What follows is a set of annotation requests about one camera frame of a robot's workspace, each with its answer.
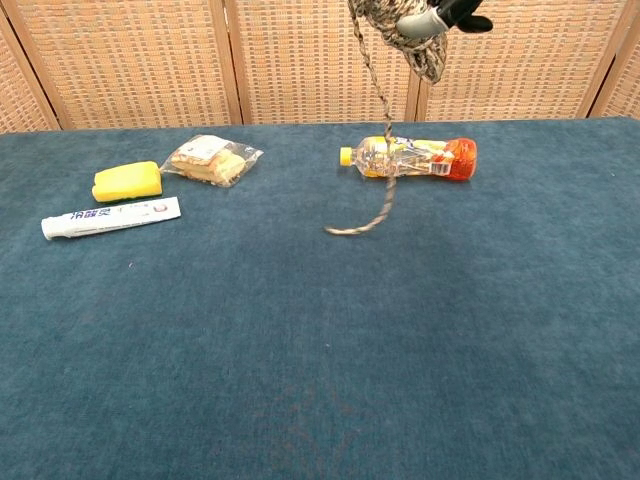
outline yellow sponge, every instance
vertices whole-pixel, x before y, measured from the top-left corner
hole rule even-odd
[[[98,202],[162,194],[162,178],[155,162],[136,162],[96,173],[91,189]]]

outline blue tablecloth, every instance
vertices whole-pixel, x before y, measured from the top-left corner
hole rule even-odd
[[[382,125],[0,136],[3,479],[640,478],[640,123],[468,136],[470,182],[338,166]],[[264,150],[182,217],[47,241],[93,175],[197,133]]]

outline teal fabric surface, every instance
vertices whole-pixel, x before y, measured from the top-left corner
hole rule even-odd
[[[467,183],[338,166],[382,125],[0,136],[3,479],[640,478],[640,123],[468,136]],[[93,175],[196,133],[264,150],[182,217],[47,241]]]

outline plastic bottle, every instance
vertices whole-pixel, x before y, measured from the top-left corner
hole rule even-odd
[[[366,137],[356,148],[340,149],[340,165],[355,165],[366,177],[437,175],[451,180],[469,180],[476,170],[477,147],[469,138],[448,141],[411,140],[394,137],[391,143],[395,171],[387,158],[384,137]]]

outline rope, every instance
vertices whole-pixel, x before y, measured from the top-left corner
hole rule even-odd
[[[426,3],[420,0],[348,0],[349,13],[353,22],[353,33],[358,39],[360,53],[364,64],[369,70],[371,81],[376,88],[378,97],[382,101],[384,108],[384,139],[387,144],[387,159],[392,168],[387,171],[395,172],[395,162],[393,150],[391,148],[392,139],[392,118],[389,108],[389,100],[385,95],[378,76],[371,64],[371,56],[367,52],[364,36],[360,30],[358,17],[365,16],[369,23],[382,33],[382,37],[387,45],[401,50],[411,68],[420,77],[437,83],[440,80],[444,64],[446,61],[446,37],[444,34],[429,38],[409,40],[400,35],[396,30],[396,22],[405,15],[423,13]],[[378,215],[366,225],[356,228],[338,229],[335,227],[325,227],[325,230],[333,235],[360,235],[373,230],[377,225],[384,222],[391,208],[396,191],[396,177],[392,173],[387,177],[387,189],[384,203]]]

